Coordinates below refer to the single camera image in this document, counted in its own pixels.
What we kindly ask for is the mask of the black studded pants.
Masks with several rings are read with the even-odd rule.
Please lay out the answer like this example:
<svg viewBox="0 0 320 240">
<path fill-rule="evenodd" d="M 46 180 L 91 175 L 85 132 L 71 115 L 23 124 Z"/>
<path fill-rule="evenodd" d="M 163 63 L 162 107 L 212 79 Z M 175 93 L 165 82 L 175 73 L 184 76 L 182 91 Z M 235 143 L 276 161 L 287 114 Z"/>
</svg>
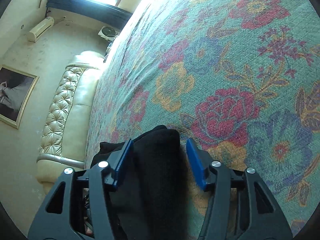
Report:
<svg viewBox="0 0 320 240">
<path fill-rule="evenodd" d="M 124 180 L 110 193 L 126 239 L 185 239 L 187 167 L 178 131 L 160 125 L 132 141 Z M 124 143 L 102 142 L 91 168 Z"/>
</svg>

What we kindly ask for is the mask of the cream tufted leather headboard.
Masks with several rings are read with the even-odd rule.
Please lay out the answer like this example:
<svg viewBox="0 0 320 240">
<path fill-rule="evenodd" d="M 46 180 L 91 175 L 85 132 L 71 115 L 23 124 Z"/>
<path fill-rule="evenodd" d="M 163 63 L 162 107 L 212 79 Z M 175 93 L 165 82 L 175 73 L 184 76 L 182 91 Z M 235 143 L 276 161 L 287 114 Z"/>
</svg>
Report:
<svg viewBox="0 0 320 240">
<path fill-rule="evenodd" d="M 45 193 L 61 172 L 85 166 L 87 133 L 103 55 L 84 51 L 67 64 L 49 106 L 37 157 L 37 181 Z"/>
</svg>

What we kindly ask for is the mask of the floral bedspread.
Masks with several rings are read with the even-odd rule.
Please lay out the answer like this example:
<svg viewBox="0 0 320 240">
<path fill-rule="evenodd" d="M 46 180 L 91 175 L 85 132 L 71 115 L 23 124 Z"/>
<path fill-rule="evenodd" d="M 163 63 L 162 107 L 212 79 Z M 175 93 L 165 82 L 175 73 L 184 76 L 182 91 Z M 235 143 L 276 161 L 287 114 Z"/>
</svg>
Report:
<svg viewBox="0 0 320 240">
<path fill-rule="evenodd" d="M 319 16 L 309 0 L 142 0 L 108 56 L 87 136 L 157 125 L 256 168 L 294 235 L 319 204 Z"/>
</svg>

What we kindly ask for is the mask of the white desk fan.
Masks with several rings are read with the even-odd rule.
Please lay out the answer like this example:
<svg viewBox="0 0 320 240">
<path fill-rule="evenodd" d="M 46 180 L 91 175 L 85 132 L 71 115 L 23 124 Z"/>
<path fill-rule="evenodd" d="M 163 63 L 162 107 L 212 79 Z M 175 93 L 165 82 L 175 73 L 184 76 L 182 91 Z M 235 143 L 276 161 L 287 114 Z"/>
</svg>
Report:
<svg viewBox="0 0 320 240">
<path fill-rule="evenodd" d="M 100 37 L 102 37 L 108 42 L 113 42 L 114 39 L 118 37 L 119 34 L 120 32 L 115 31 L 113 28 L 107 27 L 107 26 L 103 26 L 98 33 Z"/>
</svg>

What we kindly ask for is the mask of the gold framed wall picture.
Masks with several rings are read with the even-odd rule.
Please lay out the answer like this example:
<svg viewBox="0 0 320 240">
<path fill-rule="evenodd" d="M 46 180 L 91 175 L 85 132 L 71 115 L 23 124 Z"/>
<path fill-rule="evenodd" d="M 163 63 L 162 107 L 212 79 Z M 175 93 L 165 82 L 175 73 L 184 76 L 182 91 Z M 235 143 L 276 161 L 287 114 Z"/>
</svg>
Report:
<svg viewBox="0 0 320 240">
<path fill-rule="evenodd" d="M 1 121 L 19 129 L 28 99 L 39 77 L 1 65 Z"/>
</svg>

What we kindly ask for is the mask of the white wall air conditioner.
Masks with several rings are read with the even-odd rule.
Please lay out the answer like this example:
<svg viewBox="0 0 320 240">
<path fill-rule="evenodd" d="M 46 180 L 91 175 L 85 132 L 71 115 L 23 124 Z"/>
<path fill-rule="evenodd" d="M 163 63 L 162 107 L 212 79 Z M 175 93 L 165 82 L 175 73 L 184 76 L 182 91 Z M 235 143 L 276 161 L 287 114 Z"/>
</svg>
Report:
<svg viewBox="0 0 320 240">
<path fill-rule="evenodd" d="M 51 16 L 46 17 L 27 33 L 27 40 L 29 42 L 36 42 L 53 25 L 54 19 Z"/>
</svg>

